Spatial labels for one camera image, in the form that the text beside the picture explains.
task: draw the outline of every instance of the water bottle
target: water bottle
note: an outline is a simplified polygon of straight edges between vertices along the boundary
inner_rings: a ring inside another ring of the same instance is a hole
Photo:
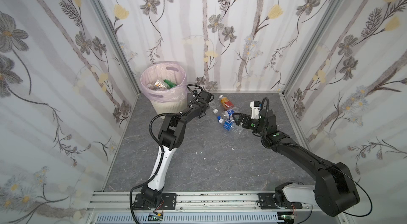
[[[209,106],[214,114],[218,113],[218,109],[213,101],[209,103]]]
[[[222,117],[220,117],[220,116],[218,116],[218,121],[220,124],[223,125],[223,127],[226,130],[233,131],[237,134],[240,134],[243,131],[243,128],[241,126],[237,126],[236,123],[234,123],[234,121],[231,121],[229,119],[227,119],[227,120],[222,119]]]

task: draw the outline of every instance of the black cable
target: black cable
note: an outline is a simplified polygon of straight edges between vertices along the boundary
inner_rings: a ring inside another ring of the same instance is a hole
[[[297,224],[301,224],[301,223],[303,223],[303,222],[306,222],[308,219],[309,219],[309,217],[311,217],[311,214],[312,214],[312,205],[311,205],[311,212],[309,213],[309,215],[308,215],[308,217],[305,219],[305,220],[303,220],[303,221],[301,221],[301,222],[298,222]]]
[[[180,113],[163,113],[163,114],[156,115],[156,116],[150,121],[149,132],[150,132],[151,137],[154,139],[154,141],[160,146],[160,149],[161,149],[161,157],[160,157],[160,161],[158,162],[158,166],[157,166],[157,168],[156,168],[156,170],[155,170],[155,172],[154,172],[154,175],[152,175],[149,180],[145,181],[145,182],[142,183],[142,184],[139,184],[139,185],[134,186],[134,187],[130,190],[130,211],[131,211],[131,216],[133,217],[133,220],[134,220],[134,222],[135,222],[136,224],[140,224],[140,223],[137,221],[137,219],[136,219],[136,217],[135,217],[135,214],[134,214],[134,210],[133,210],[133,191],[134,191],[135,189],[138,189],[138,188],[140,188],[140,187],[143,187],[144,185],[146,185],[146,184],[148,184],[150,181],[152,181],[152,180],[154,179],[154,177],[157,175],[158,171],[160,170],[161,163],[162,163],[162,159],[164,158],[164,147],[162,146],[162,144],[160,143],[160,141],[159,141],[159,140],[155,137],[155,135],[153,134],[153,129],[152,129],[152,128],[153,128],[153,123],[154,123],[154,121],[155,121],[157,118],[159,118],[159,117],[161,117],[161,116],[164,116],[164,115],[174,115],[174,116],[180,115],[180,116],[181,116],[182,114],[180,114]]]

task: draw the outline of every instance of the trash can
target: trash can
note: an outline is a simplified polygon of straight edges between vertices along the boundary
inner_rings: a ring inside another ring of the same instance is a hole
[[[166,90],[147,88],[147,84],[154,84],[157,79],[168,79],[177,86]],[[170,62],[154,64],[141,74],[140,83],[142,93],[151,101],[157,114],[179,113],[186,109],[186,73],[180,65]]]

